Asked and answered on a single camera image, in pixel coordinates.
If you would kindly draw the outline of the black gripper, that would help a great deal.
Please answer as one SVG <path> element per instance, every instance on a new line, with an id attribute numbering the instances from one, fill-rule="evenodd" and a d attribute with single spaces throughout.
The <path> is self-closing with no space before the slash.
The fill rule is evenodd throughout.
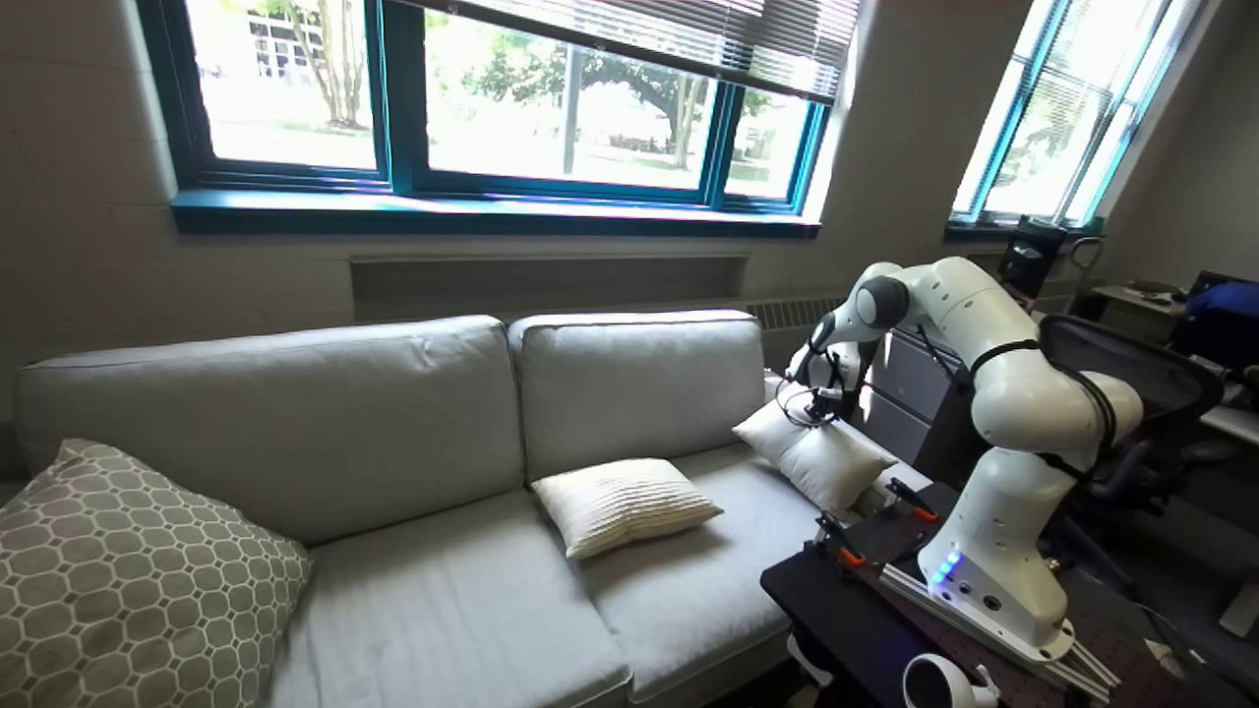
<path id="1" fill-rule="evenodd" d="M 811 358 L 802 380 L 813 417 L 848 417 L 855 410 L 849 371 L 840 355 Z"/>

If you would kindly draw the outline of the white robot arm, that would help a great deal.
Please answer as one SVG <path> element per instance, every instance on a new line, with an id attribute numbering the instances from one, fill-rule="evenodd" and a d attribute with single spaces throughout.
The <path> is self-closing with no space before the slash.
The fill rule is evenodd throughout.
<path id="1" fill-rule="evenodd" d="M 811 380 L 827 350 L 895 325 L 921 325 L 964 362 L 970 422 L 988 443 L 917 552 L 921 594 L 1017 654 L 1060 657 L 1070 644 L 1065 589 L 1040 540 L 1065 493 L 1140 426 L 1140 393 L 1114 374 L 1053 366 L 1040 317 L 970 256 L 871 263 L 786 374 Z"/>

